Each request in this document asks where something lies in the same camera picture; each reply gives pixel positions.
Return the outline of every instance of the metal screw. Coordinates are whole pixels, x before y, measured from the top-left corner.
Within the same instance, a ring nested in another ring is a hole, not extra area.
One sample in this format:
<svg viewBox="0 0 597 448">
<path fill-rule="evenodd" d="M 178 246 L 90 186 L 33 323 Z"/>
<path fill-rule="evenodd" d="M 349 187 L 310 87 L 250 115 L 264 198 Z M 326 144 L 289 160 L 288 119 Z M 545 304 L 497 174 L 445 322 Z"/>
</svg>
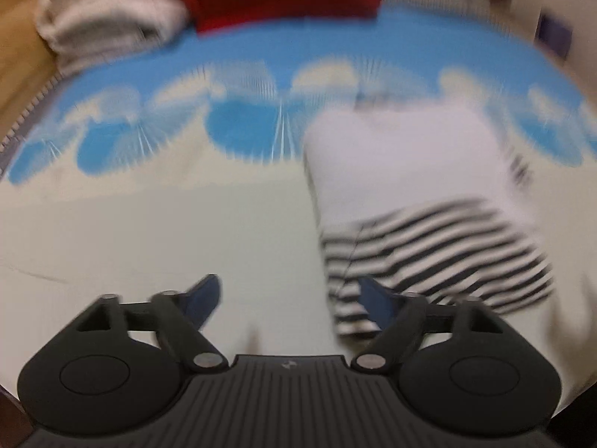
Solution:
<svg viewBox="0 0 597 448">
<path fill-rule="evenodd" d="M 203 354 L 195 355 L 193 362 L 198 367 L 212 368 L 220 365 L 224 359 L 219 354 L 213 354 L 212 352 L 204 352 Z"/>
<path fill-rule="evenodd" d="M 356 358 L 356 363 L 362 368 L 377 369 L 386 365 L 386 360 L 377 354 L 363 354 Z"/>
</svg>

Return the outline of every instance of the striped garment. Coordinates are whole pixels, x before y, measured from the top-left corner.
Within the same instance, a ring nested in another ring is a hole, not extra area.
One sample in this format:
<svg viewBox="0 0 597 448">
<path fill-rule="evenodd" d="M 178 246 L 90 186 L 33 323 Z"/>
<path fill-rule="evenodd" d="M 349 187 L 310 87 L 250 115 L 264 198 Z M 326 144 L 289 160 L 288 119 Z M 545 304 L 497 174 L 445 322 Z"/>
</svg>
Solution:
<svg viewBox="0 0 597 448">
<path fill-rule="evenodd" d="M 519 184 L 526 182 L 520 161 L 512 170 Z M 341 336 L 369 338 L 380 330 L 358 302 L 357 280 L 363 276 L 437 304 L 475 296 L 498 313 L 534 304 L 551 292 L 550 265 L 535 237 L 481 199 L 435 202 L 374 221 L 326 227 L 321 247 Z"/>
</svg>

